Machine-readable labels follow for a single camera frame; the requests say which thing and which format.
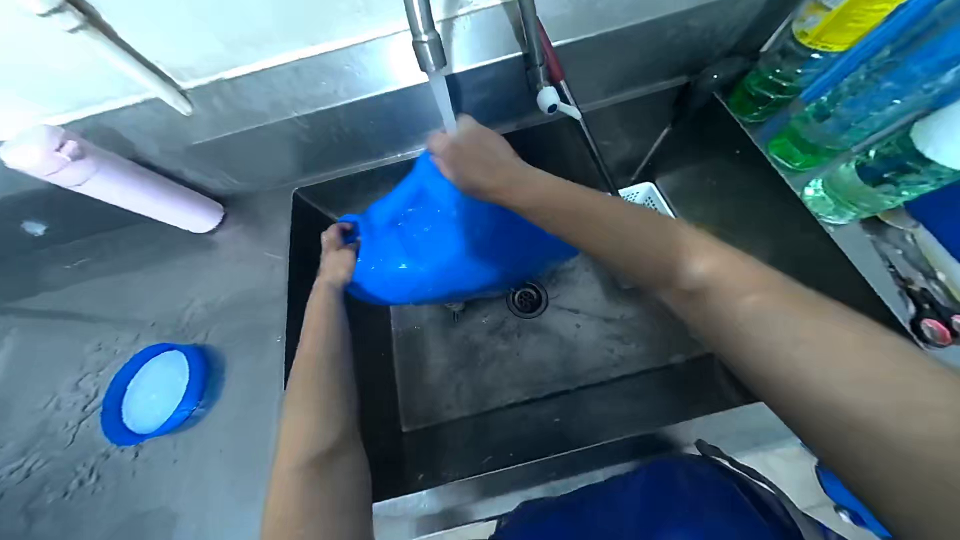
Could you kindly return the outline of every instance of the blue bottle cap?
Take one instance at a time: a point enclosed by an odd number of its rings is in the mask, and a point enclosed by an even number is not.
[[[132,446],[179,428],[204,398],[207,361],[195,345],[157,343],[113,377],[100,425],[117,446]]]

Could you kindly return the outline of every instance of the hand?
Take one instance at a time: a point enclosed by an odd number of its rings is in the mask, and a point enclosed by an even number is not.
[[[529,167],[495,131],[461,114],[456,135],[434,134],[427,142],[440,172],[468,195],[495,201]]]
[[[317,282],[333,285],[343,290],[353,279],[357,265],[358,242],[344,245],[344,233],[353,229],[350,223],[334,223],[320,235],[324,252],[320,255],[320,272]]]

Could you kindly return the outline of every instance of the white basket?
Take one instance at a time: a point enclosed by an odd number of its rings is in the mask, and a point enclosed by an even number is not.
[[[666,204],[663,196],[660,195],[660,190],[657,189],[653,183],[644,182],[643,184],[625,187],[620,190],[620,196],[628,203],[634,203],[635,205],[656,210],[663,215],[674,218],[677,217],[673,214],[673,210]]]

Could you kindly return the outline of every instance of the water stream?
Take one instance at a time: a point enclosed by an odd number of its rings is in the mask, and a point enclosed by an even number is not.
[[[449,134],[457,132],[457,117],[453,113],[453,105],[450,103],[450,90],[446,87],[446,76],[440,73],[430,75],[430,88],[433,90],[433,97],[437,100],[437,107],[440,108],[440,115],[444,118],[444,128]]]

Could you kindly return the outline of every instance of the stainless steel faucet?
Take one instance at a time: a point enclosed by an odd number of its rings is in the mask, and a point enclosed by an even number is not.
[[[403,0],[403,6],[407,9],[410,33],[414,35],[414,52],[417,54],[420,70],[430,75],[444,69],[444,42],[433,22],[430,0]]]
[[[530,87],[537,93],[550,86],[550,73],[546,65],[546,53],[540,42],[540,30],[535,0],[519,0],[520,20],[523,22],[523,36],[527,41],[527,76]]]

